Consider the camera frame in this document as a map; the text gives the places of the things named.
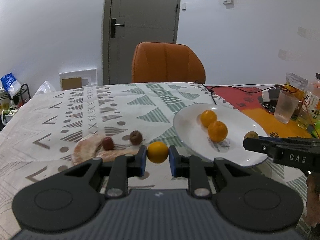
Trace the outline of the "person's right hand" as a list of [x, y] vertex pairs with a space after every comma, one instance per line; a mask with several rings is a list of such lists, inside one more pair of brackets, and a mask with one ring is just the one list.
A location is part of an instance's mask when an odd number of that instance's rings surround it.
[[306, 223], [315, 227], [319, 223], [319, 194], [315, 192], [316, 183], [314, 177], [309, 175], [306, 181], [307, 191], [307, 202], [306, 202]]

